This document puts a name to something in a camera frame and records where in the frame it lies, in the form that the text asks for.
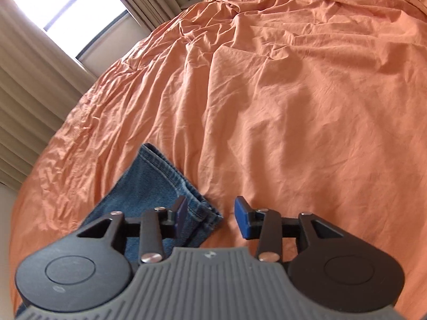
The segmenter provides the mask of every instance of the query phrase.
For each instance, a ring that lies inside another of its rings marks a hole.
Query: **orange bed sheet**
[[[223,213],[206,246],[247,244],[237,195],[286,216],[313,211],[402,264],[397,309],[418,320],[426,1],[205,0],[157,28],[83,96],[22,186],[14,308],[18,263],[76,229],[150,142]]]

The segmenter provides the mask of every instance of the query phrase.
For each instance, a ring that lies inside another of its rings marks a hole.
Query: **blue denim pant leg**
[[[188,215],[178,239],[164,239],[165,253],[173,247],[198,247],[223,219],[196,188],[153,145],[143,144],[132,165],[83,221],[82,226],[114,210],[140,217],[147,209],[171,207],[178,196],[188,200]],[[138,260],[139,239],[128,238],[125,257]],[[22,304],[17,316],[25,310]]]

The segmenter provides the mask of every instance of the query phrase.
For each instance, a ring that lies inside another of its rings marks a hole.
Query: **gray plastic housing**
[[[301,294],[280,264],[260,262],[246,247],[174,248],[170,258],[140,266],[129,286],[98,308],[53,313],[31,306],[18,319],[404,320],[392,306],[363,314],[326,309]]]

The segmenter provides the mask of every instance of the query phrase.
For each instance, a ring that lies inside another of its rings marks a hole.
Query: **white wall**
[[[150,35],[130,14],[125,15],[108,29],[78,60],[99,77],[112,63],[125,55],[136,42]]]
[[[13,319],[9,294],[10,216],[16,193],[0,184],[0,320]]]

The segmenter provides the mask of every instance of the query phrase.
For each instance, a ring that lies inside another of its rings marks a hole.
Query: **bright window light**
[[[70,0],[14,0],[43,29]],[[117,16],[125,11],[120,0],[76,0],[53,24],[49,37],[68,55],[78,53]]]

